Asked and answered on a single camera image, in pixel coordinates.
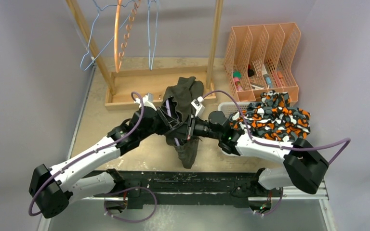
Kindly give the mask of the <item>purple plastic hanger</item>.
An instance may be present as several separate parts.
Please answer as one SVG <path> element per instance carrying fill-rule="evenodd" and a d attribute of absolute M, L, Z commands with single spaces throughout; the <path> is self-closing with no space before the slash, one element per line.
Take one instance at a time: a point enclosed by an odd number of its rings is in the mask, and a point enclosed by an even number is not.
<path fill-rule="evenodd" d="M 174 119 L 172 118 L 172 113 L 171 113 L 171 107 L 170 107 L 170 101 L 169 101 L 169 99 L 167 99 L 165 101 L 165 106 L 166 106 L 166 109 L 167 109 L 167 115 L 169 116 L 169 118 L 173 122 Z M 174 139 L 174 142 L 175 142 L 175 145 L 176 146 L 180 146 L 181 145 L 181 143 L 179 142 L 179 140 L 177 138 L 173 138 L 173 139 Z"/>

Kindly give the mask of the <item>olive green shorts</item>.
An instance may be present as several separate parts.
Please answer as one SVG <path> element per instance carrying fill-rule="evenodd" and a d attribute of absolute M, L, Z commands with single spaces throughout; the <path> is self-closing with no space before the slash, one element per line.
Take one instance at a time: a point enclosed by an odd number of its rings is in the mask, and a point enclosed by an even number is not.
<path fill-rule="evenodd" d="M 169 116 L 175 117 L 181 122 L 185 121 L 189 115 L 195 112 L 191 102 L 202 96 L 203 93 L 203 83 L 196 80 L 194 76 L 179 77 L 176 85 L 166 88 L 162 108 Z M 184 141 L 180 138 L 166 136 L 165 141 L 167 145 L 175 148 L 183 167 L 190 169 L 198 153 L 200 138 L 193 137 L 189 141 Z"/>

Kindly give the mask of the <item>orange camouflage shorts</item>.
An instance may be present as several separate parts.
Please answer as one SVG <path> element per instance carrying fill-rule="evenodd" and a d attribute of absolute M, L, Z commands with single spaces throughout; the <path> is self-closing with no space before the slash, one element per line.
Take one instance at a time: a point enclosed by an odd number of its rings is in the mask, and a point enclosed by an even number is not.
<path fill-rule="evenodd" d="M 258 102 L 229 115 L 230 125 L 250 130 L 252 136 L 273 141 L 294 142 L 310 134 L 310 113 L 292 106 L 288 92 L 271 90 L 261 94 Z"/>

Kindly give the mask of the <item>light blue wire hanger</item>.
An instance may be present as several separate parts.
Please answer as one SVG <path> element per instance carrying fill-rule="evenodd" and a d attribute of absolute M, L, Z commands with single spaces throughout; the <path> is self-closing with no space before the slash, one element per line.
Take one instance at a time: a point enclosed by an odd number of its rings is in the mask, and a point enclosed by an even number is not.
<path fill-rule="evenodd" d="M 84 42 L 86 51 L 80 61 L 80 69 L 86 71 L 99 60 L 89 51 L 89 45 L 97 44 L 102 56 L 111 57 L 115 28 L 116 0 L 79 0 L 80 8 L 89 26 L 89 40 Z"/>

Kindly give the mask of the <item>orange plastic hanger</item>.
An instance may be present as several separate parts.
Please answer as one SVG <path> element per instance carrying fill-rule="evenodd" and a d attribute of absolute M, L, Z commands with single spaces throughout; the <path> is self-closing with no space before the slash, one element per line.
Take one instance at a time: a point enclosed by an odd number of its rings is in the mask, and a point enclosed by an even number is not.
<path fill-rule="evenodd" d="M 128 45 L 128 39 L 130 37 L 130 32 L 132 30 L 132 25 L 137 15 L 138 8 L 141 5 L 141 0 L 134 0 L 133 1 L 133 8 L 130 14 L 127 17 L 127 21 L 125 23 L 120 23 L 120 15 L 121 9 L 123 8 L 122 1 L 118 0 L 116 14 L 115 14 L 115 28 L 114 28 L 114 64 L 115 64 L 115 71 L 118 73 L 120 71 L 122 60 L 125 56 L 125 50 Z M 119 35 L 120 27 L 125 26 L 125 34 L 123 36 L 123 41 L 119 42 Z"/>

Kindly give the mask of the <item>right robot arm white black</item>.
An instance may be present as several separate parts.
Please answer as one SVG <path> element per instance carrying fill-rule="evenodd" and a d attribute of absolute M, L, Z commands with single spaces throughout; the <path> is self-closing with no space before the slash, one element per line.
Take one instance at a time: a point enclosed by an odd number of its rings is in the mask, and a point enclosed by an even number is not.
<path fill-rule="evenodd" d="M 222 111 L 213 111 L 208 120 L 188 117 L 186 138 L 200 136 L 216 139 L 222 153 L 241 157 L 257 157 L 281 164 L 280 168 L 259 173 L 251 183 L 252 192 L 262 196 L 270 189 L 294 186 L 307 194 L 315 194 L 329 168 L 328 161 L 305 139 L 279 142 L 250 137 L 249 130 L 234 128 Z"/>

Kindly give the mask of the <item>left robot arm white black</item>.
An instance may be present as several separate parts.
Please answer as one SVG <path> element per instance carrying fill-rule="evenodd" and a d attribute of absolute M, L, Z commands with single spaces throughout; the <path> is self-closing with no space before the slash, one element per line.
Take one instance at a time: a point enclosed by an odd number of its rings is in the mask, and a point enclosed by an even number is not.
<path fill-rule="evenodd" d="M 145 106 L 77 156 L 52 167 L 37 166 L 28 190 L 32 196 L 29 215 L 57 216 L 70 204 L 72 197 L 77 196 L 78 191 L 73 186 L 79 180 L 102 164 L 137 148 L 150 135 L 165 134 L 177 122 L 160 107 Z"/>

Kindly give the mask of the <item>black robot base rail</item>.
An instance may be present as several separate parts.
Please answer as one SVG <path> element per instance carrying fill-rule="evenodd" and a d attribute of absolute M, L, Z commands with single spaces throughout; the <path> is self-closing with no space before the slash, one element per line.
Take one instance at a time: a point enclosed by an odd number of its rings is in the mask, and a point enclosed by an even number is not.
<path fill-rule="evenodd" d="M 125 197 L 128 209 L 144 205 L 231 205 L 268 210 L 281 189 L 266 190 L 258 173 L 107 170 L 116 182 L 96 197 Z"/>

